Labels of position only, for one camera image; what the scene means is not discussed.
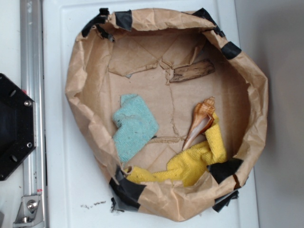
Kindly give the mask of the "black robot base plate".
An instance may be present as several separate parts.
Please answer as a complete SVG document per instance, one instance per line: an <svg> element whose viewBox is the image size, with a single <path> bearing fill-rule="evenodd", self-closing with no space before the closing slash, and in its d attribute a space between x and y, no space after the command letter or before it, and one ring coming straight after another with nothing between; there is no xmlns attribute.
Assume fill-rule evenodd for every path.
<svg viewBox="0 0 304 228"><path fill-rule="evenodd" d="M0 75L0 180L5 181L35 149L35 102Z"/></svg>

